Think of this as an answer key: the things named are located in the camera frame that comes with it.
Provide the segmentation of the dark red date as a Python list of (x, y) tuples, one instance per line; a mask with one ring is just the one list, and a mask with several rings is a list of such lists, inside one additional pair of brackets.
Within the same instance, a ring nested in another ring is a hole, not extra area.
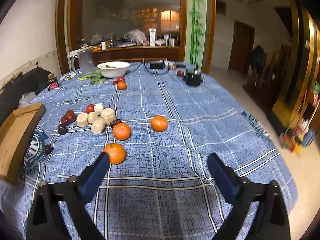
[(68, 126), (70, 124), (68, 118), (66, 116), (62, 116), (60, 119), (60, 123), (62, 126)]

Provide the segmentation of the white sugarcane chunk front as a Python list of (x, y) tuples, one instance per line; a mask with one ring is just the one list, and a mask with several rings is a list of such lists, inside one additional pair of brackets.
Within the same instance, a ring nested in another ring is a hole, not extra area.
[(91, 131), (93, 134), (100, 134), (106, 126), (106, 121), (103, 118), (96, 118), (92, 124)]

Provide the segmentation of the red tomato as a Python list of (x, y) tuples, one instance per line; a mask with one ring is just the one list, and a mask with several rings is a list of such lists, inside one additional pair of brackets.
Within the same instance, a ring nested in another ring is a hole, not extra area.
[(125, 78), (124, 77), (118, 77), (117, 78), (117, 82), (125, 82)]
[(92, 113), (92, 112), (95, 112), (95, 110), (94, 110), (94, 105), (93, 105), (93, 104), (87, 105), (85, 112), (86, 112), (87, 114)]

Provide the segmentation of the white sugarcane chunk square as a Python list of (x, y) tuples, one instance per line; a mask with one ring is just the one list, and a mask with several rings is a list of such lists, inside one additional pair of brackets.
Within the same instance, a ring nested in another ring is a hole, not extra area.
[(102, 103), (94, 104), (94, 111), (97, 114), (100, 114), (103, 111), (104, 107)]

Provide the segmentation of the brown cardboard tray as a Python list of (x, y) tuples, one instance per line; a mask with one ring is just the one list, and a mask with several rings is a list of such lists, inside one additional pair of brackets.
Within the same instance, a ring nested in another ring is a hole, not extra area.
[(23, 155), (44, 112), (41, 102), (33, 103), (12, 111), (1, 125), (1, 181), (16, 183)]

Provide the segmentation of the clear plastic bag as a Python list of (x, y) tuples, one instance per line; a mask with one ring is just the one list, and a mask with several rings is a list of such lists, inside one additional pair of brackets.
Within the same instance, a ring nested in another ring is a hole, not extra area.
[(34, 91), (30, 93), (26, 93), (22, 95), (22, 98), (19, 100), (18, 107), (23, 108), (28, 105), (30, 100), (33, 100), (35, 98), (36, 94)]

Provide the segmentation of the black sofa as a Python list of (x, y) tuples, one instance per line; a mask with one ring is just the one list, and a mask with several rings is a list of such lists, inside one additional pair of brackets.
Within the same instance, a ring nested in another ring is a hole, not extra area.
[(9, 114), (18, 108), (23, 94), (35, 92), (35, 95), (48, 87), (49, 71), (43, 68), (34, 68), (25, 74), (19, 74), (16, 79), (9, 82), (1, 91), (1, 125)]

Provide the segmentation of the dark red ink bottle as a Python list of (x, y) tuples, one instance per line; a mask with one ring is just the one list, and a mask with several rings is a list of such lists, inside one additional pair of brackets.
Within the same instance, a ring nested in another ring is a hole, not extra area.
[(48, 74), (48, 90), (59, 87), (57, 77), (53, 73)]

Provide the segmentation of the blue plaid tablecloth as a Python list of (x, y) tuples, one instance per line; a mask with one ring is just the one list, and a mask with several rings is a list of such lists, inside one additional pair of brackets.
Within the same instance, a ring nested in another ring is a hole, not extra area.
[[(216, 153), (238, 176), (255, 183), (276, 180), (288, 211), (296, 204), (295, 182), (271, 139), (227, 90), (205, 76), (189, 87), (175, 72), (132, 65), (126, 90), (111, 81), (91, 85), (73, 78), (34, 99), (46, 111), (39, 122), (53, 151), (38, 161), (38, 169), (15, 185), (1, 183), (1, 211), (21, 238), (38, 183), (65, 181), (93, 163), (115, 138), (112, 129), (93, 134), (90, 127), (69, 126), (60, 135), (61, 117), (87, 105), (102, 103), (129, 125), (121, 144), (126, 159), (112, 165), (86, 209), (106, 239), (211, 239), (231, 211), (207, 168)], [(154, 131), (154, 116), (168, 127)]]

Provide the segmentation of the green leafy vegetable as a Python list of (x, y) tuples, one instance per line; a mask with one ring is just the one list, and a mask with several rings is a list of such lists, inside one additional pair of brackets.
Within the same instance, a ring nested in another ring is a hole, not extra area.
[(78, 78), (79, 81), (90, 80), (91, 85), (98, 85), (104, 83), (106, 77), (104, 77), (100, 70), (96, 70), (94, 73), (84, 75)]

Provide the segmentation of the small orange tangerine far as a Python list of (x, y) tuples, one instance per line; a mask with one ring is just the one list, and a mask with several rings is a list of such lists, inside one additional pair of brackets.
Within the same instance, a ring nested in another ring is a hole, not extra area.
[(124, 81), (119, 81), (117, 82), (117, 88), (119, 90), (126, 90), (127, 89), (127, 84)]

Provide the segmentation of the white bowl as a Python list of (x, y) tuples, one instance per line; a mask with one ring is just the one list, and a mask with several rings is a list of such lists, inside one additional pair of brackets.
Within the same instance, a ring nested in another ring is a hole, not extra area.
[(109, 61), (100, 63), (97, 68), (100, 70), (103, 77), (111, 79), (124, 76), (130, 63), (124, 61)]

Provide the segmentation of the clear plastic pitcher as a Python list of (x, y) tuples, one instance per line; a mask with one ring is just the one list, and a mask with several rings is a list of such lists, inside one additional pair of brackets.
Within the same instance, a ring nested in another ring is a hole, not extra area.
[(77, 50), (69, 52), (69, 57), (71, 59), (71, 70), (75, 73), (76, 68), (74, 61), (78, 59), (80, 73), (82, 76), (93, 74), (95, 72), (94, 61), (92, 57), (92, 47), (86, 46)]

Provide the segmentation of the black power adapter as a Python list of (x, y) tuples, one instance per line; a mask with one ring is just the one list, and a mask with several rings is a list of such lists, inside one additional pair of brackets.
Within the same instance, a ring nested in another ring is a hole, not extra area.
[(163, 61), (150, 62), (151, 69), (164, 69), (164, 67), (165, 67), (165, 64)]

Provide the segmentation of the wooden glass cabinet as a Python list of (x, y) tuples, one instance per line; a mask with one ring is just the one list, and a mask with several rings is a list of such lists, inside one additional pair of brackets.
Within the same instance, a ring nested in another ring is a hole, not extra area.
[[(95, 63), (114, 60), (169, 59), (199, 66), (209, 73), (216, 18), (216, 0), (56, 0), (55, 39), (60, 70), (71, 69), (68, 53), (83, 44), (106, 40), (94, 53)], [(117, 38), (132, 30), (162, 37), (172, 35), (175, 48), (148, 43), (116, 47)]]

